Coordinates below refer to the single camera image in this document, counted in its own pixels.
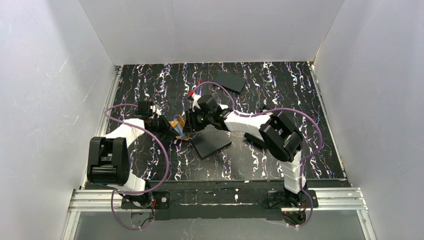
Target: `wire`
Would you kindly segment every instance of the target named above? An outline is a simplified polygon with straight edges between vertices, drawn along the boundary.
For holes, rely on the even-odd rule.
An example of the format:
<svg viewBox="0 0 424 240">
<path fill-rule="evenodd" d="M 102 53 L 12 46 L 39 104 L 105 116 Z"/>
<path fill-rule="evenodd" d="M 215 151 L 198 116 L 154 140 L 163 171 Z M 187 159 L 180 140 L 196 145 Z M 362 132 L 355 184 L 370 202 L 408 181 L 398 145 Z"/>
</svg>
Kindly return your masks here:
<svg viewBox="0 0 424 240">
<path fill-rule="evenodd" d="M 304 208 L 304 204 L 302 203 L 302 205 L 300 205 L 300 209 L 299 211 L 297 211 L 296 213 L 302 213 L 301 210 Z"/>
<path fill-rule="evenodd" d="M 126 229 L 129 229 L 129 230 L 139 230 L 139 229 L 143 229 L 143 228 L 145 228 L 145 227 L 147 227 L 147 226 L 149 226 L 153 221 L 151 221 L 151 222 L 149 222 L 147 225 L 145 225 L 145 226 L 140 226 L 140 227 L 131 227 L 131 226 L 127 226 L 127 225 L 125 225 L 125 224 L 123 224 L 122 222 L 121 222 L 121 220 L 119 220 L 119 218 L 118 218 L 118 216 L 117 216 L 117 214 L 115 213 L 115 209 L 114 209 L 114 195 L 115 195 L 115 192 L 116 193 L 118 193 L 118 192 L 121 192 L 122 194 L 128 194 L 128 195 L 141 195 L 141 194 L 145 194 L 145 193 L 150 193 L 150 192 L 152 192 L 152 191 L 154 191 L 154 190 L 156 190 L 156 189 L 158 189 L 164 182 L 165 182 L 165 180 L 167 179 L 167 177 L 168 177 L 168 172 L 169 172 L 169 170 L 170 170 L 170 160 L 169 160 L 169 158 L 168 158 L 168 153 L 167 153 L 167 150 L 165 149 L 165 147 L 164 147 L 164 145 L 161 143 L 161 141 L 153 134 L 153 133 L 151 133 L 150 131 L 148 131 L 148 130 L 146 130 L 146 129 L 144 129 L 144 128 L 142 128 L 142 127 L 140 127 L 140 126 L 137 126 L 137 125 L 134 125 L 134 124 L 130 124 L 130 123 L 127 123 L 127 122 L 124 122 L 124 121 L 122 121 L 122 120 L 119 120 L 119 119 L 117 119 L 117 118 L 114 118 L 114 117 L 112 117 L 112 116 L 110 116 L 110 115 L 108 115 L 108 112 L 110 111 L 110 110 L 112 110 L 112 109 L 115 109 L 115 108 L 117 108 L 117 107 L 122 107 L 122 106 L 131 106 L 131 107 L 138 107 L 137 105 L 135 105 L 135 104 L 129 104 L 129 103 L 122 103 L 122 104 L 118 104 L 118 105 L 115 105 L 115 106 L 112 106 L 112 107 L 109 107 L 108 109 L 106 109 L 105 111 L 104 111 L 104 115 L 108 118 L 108 119 L 110 119 L 110 120 L 112 120 L 112 121 L 115 121 L 115 122 L 118 122 L 118 123 L 121 123 L 121 124 L 125 124 L 125 125 L 128 125 L 128 126 L 130 126 L 130 127 L 132 127 L 132 128 L 136 128 L 136 129 L 139 129 L 139 130 L 141 130 L 141 131 L 143 131 L 143 132 L 145 132 L 146 134 L 148 134 L 149 136 L 151 136 L 156 142 L 157 142 L 157 144 L 159 145 L 159 147 L 162 149 L 162 151 L 163 151 L 163 153 L 164 153 L 164 155 L 165 155 L 165 161 L 166 161 L 166 171 L 165 171 L 165 174 L 163 175 L 163 178 L 160 180 L 160 182 L 156 185 L 156 186 L 154 186 L 154 187 L 152 187 L 152 188 L 150 188 L 150 189 L 147 189 L 147 190 L 144 190 L 144 191 L 120 191 L 120 190 L 117 190 L 117 189 L 114 189 L 113 191 L 112 191 L 112 196 L 111 196 L 111 199 L 110 199 L 110 209 L 111 209 L 111 211 L 112 211 L 112 214 L 113 214 L 113 217 L 115 218 L 115 220 L 117 221 L 117 223 L 119 224 L 119 225 L 121 225 L 122 227 L 124 227 L 124 228 L 126 228 Z"/>
<path fill-rule="evenodd" d="M 143 227 L 143 225 L 146 223 L 146 221 L 148 221 L 148 220 L 153 220 L 153 219 L 155 219 L 154 217 L 149 217 L 149 218 L 146 218 L 146 220 L 144 220 L 144 222 L 141 224 L 141 226 L 140 226 L 140 228 L 141 227 Z"/>
<path fill-rule="evenodd" d="M 288 214 L 282 214 L 284 217 L 287 217 L 287 218 L 289 218 L 290 219 L 290 222 L 293 224 L 293 225 L 297 225 L 297 223 L 296 223 L 296 220 L 293 218 L 293 217 L 291 217 L 291 216 L 289 216 Z"/>
<path fill-rule="evenodd" d="M 152 204 L 153 204 L 153 200 L 147 206 L 142 206 L 141 208 L 146 209 L 146 208 L 150 207 Z"/>
<path fill-rule="evenodd" d="M 303 209 L 303 211 L 301 211 L 301 213 L 304 213 L 307 207 L 308 207 L 308 201 L 305 201 L 305 208 Z"/>
<path fill-rule="evenodd" d="M 236 103 L 235 103 L 235 101 L 233 99 L 233 96 L 223 86 L 219 85 L 218 83 L 215 83 L 215 82 L 212 82 L 212 81 L 204 81 L 201 84 L 197 85 L 194 88 L 193 91 L 195 92 L 197 90 L 197 88 L 199 88 L 200 86 L 202 86 L 204 84 L 212 84 L 212 85 L 215 85 L 215 86 L 220 87 L 229 96 L 229 98 L 231 100 L 231 103 L 232 103 L 232 106 L 231 107 L 232 107 L 233 112 L 235 114 L 237 114 L 238 116 L 240 116 L 240 117 L 252 118 L 252 117 L 256 117 L 256 116 L 259 116 L 259 115 L 264 115 L 264 114 L 267 114 L 267 113 L 278 112 L 278 111 L 280 111 L 280 112 L 285 111 L 285 112 L 293 112 L 293 113 L 302 115 L 303 117 L 305 117 L 306 119 L 308 119 L 308 121 L 310 121 L 312 123 L 313 128 L 318 133 L 319 144 L 317 145 L 317 148 L 315 149 L 315 151 L 313 151 L 311 154 L 303 157 L 300 160 L 300 172 L 301 172 L 301 176 L 304 175 L 306 160 L 309 159 L 309 158 L 314 157 L 315 155 L 317 155 L 321 151 L 321 149 L 323 148 L 323 143 L 324 143 L 324 141 L 323 141 L 323 134 L 321 133 L 321 130 L 318 127 L 318 124 L 309 115 L 307 115 L 306 113 L 304 113 L 302 111 L 299 111 L 299 110 L 296 110 L 296 109 L 292 109 L 292 108 L 287 108 L 287 107 L 278 107 L 278 108 L 274 108 L 274 109 L 271 109 L 271 110 L 262 111 L 262 112 L 255 113 L 255 114 L 245 114 L 245 113 L 243 114 L 242 112 L 238 112 L 236 110 Z M 312 197 L 311 197 L 311 195 L 309 195 L 309 193 L 307 191 L 305 191 L 304 188 L 302 187 L 303 186 L 303 184 L 302 184 L 302 178 L 303 177 L 301 177 L 300 180 L 299 180 L 300 190 L 302 191 L 303 194 L 305 194 L 309 198 L 310 202 L 312 203 Z M 307 224 L 309 222 L 309 220 L 312 217 L 313 210 L 314 210 L 314 206 L 311 204 L 311 206 L 310 206 L 310 213 L 309 213 L 308 218 L 306 219 L 306 221 L 304 223 L 300 224 L 299 227 L 303 227 L 305 224 Z"/>
<path fill-rule="evenodd" d="M 155 207 L 156 207 L 156 199 L 153 202 L 153 206 L 151 207 L 151 214 L 154 216 L 155 215 Z"/>
</svg>

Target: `black tile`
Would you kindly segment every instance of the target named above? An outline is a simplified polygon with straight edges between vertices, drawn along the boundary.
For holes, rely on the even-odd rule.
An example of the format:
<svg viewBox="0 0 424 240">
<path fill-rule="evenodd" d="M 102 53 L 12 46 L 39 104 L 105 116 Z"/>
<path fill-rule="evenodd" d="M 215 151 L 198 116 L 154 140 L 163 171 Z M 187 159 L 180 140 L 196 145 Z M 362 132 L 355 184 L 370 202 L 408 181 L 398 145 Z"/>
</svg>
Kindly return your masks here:
<svg viewBox="0 0 424 240">
<path fill-rule="evenodd" d="M 213 81 L 226 89 L 233 90 L 238 93 L 245 88 L 246 84 L 246 79 L 224 71 L 218 73 L 218 76 L 216 76 Z"/>
<path fill-rule="evenodd" d="M 230 146 L 231 140 L 226 131 L 218 130 L 209 125 L 190 139 L 190 143 L 198 153 L 200 159 L 204 160 Z"/>
<path fill-rule="evenodd" d="M 317 158 L 306 165 L 308 178 L 344 178 L 327 121 L 317 96 L 306 62 L 244 62 L 244 63 L 178 63 L 124 65 L 116 91 L 115 104 L 137 103 L 149 99 L 161 106 L 168 120 L 176 119 L 190 107 L 189 92 L 200 79 L 212 81 L 224 71 L 246 79 L 241 94 L 231 92 L 237 109 L 254 113 L 263 105 L 271 108 L 288 107 L 305 112 L 317 121 L 324 138 L 324 147 Z M 230 99 L 221 89 L 212 85 L 200 87 L 200 94 L 210 94 L 221 104 L 231 106 Z M 122 119 L 129 114 L 128 107 L 112 111 Z M 290 115 L 305 136 L 303 155 L 316 147 L 317 133 L 303 117 Z M 109 123 L 108 132 L 116 129 Z M 221 181 L 282 179 L 279 162 L 266 150 L 245 141 L 243 132 L 228 133 L 230 147 L 208 159 L 201 160 L 188 141 L 166 138 L 162 142 L 171 161 L 168 180 Z M 149 180 L 160 180 L 165 171 L 165 158 L 157 144 L 148 135 L 141 136 L 129 147 L 133 172 Z"/>
</svg>

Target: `metal frame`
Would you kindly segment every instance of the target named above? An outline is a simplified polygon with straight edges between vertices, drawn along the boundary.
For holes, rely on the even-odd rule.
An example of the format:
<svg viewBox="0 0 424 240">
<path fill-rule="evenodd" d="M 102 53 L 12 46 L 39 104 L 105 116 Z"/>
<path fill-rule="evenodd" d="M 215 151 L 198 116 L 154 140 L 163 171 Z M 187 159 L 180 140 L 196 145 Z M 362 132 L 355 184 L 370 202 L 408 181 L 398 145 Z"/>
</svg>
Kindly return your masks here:
<svg viewBox="0 0 424 240">
<path fill-rule="evenodd" d="M 317 77 L 314 72 L 314 66 L 309 65 L 312 74 L 312 80 L 318 93 L 318 98 L 323 108 L 324 117 L 327 118 L 327 113 L 324 108 L 324 103 L 321 97 L 319 84 Z M 122 67 L 116 68 L 115 78 L 110 86 L 109 94 L 106 99 L 105 107 L 106 110 L 110 108 L 115 100 L 115 94 L 118 88 L 119 79 L 121 77 Z M 96 136 L 102 136 L 106 134 L 108 126 L 108 119 L 102 117 L 100 120 L 99 127 L 97 129 Z M 345 168 L 340 159 L 339 150 L 334 142 L 336 154 L 340 161 L 343 174 L 345 174 Z M 69 204 L 68 216 L 65 225 L 65 229 L 62 235 L 63 240 L 73 240 L 76 234 L 78 222 L 80 219 L 81 212 L 111 212 L 111 194 L 112 190 L 87 190 L 85 184 L 87 182 L 87 175 L 81 183 L 81 190 L 75 190 L 72 194 L 72 198 Z M 368 207 L 362 195 L 361 189 L 358 187 L 335 187 L 335 188 L 311 188 L 315 190 L 316 197 L 318 199 L 319 207 L 314 208 L 314 211 L 337 211 L 337 210 L 350 210 L 356 211 L 362 230 L 366 240 L 375 240 L 371 221 L 368 216 Z M 113 198 L 113 207 L 116 212 L 150 212 L 150 209 L 121 209 L 122 197 L 119 194 L 115 194 Z M 282 208 L 282 211 L 297 211 L 293 208 Z"/>
<path fill-rule="evenodd" d="M 376 234 L 374 233 L 373 226 L 371 225 L 370 218 L 368 217 L 367 210 L 356 210 L 360 226 L 362 227 L 362 232 L 366 240 L 376 240 Z"/>
<path fill-rule="evenodd" d="M 375 240 L 368 207 L 358 187 L 311 188 L 315 190 L 319 207 L 314 211 L 356 211 L 366 240 Z M 69 204 L 69 215 L 63 240 L 75 237 L 81 212 L 111 212 L 112 190 L 75 190 Z M 113 207 L 116 212 L 150 212 L 150 209 L 121 209 L 122 196 L 115 194 Z M 297 208 L 282 208 L 281 211 L 297 211 Z"/>
</svg>

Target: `white partition wall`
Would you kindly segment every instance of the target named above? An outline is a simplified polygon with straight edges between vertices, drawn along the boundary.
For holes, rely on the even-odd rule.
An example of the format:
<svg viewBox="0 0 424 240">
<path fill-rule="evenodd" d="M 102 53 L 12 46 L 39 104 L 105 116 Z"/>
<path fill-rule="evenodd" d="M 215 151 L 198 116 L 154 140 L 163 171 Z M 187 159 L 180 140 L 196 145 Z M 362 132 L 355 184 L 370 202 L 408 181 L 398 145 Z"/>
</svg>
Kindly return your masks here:
<svg viewBox="0 0 424 240">
<path fill-rule="evenodd" d="M 422 239 L 424 3 L 346 0 L 316 58 L 348 179 L 378 239 Z"/>
<path fill-rule="evenodd" d="M 80 0 L 115 65 L 313 61 L 344 0 Z"/>
<path fill-rule="evenodd" d="M 0 2 L 0 231 L 56 240 L 115 68 L 78 0 Z"/>
</svg>

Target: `robotic arm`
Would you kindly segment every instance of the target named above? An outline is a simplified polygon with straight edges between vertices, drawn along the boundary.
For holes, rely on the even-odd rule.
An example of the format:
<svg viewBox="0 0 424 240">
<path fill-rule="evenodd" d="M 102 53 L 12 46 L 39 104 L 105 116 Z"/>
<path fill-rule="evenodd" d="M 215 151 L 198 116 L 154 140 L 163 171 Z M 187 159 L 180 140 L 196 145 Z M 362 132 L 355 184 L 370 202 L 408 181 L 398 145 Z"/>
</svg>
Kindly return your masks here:
<svg viewBox="0 0 424 240">
<path fill-rule="evenodd" d="M 137 111 L 130 119 L 124 120 L 124 124 L 105 136 L 95 136 L 91 139 L 88 152 L 88 181 L 123 192 L 140 192 L 145 190 L 146 181 L 130 171 L 128 147 L 144 132 L 125 123 L 162 136 L 171 134 L 181 137 L 182 133 L 167 121 L 153 102 L 139 101 Z"/>
<path fill-rule="evenodd" d="M 301 188 L 306 190 L 306 179 L 301 175 L 304 138 L 284 113 L 243 117 L 232 109 L 217 104 L 210 95 L 200 96 L 191 92 L 189 100 L 192 101 L 193 108 L 185 111 L 185 132 L 197 132 L 211 124 L 218 130 L 241 131 L 253 135 L 263 141 L 272 156 L 280 161 L 286 197 L 290 196 L 294 202 L 301 200 Z"/>
</svg>

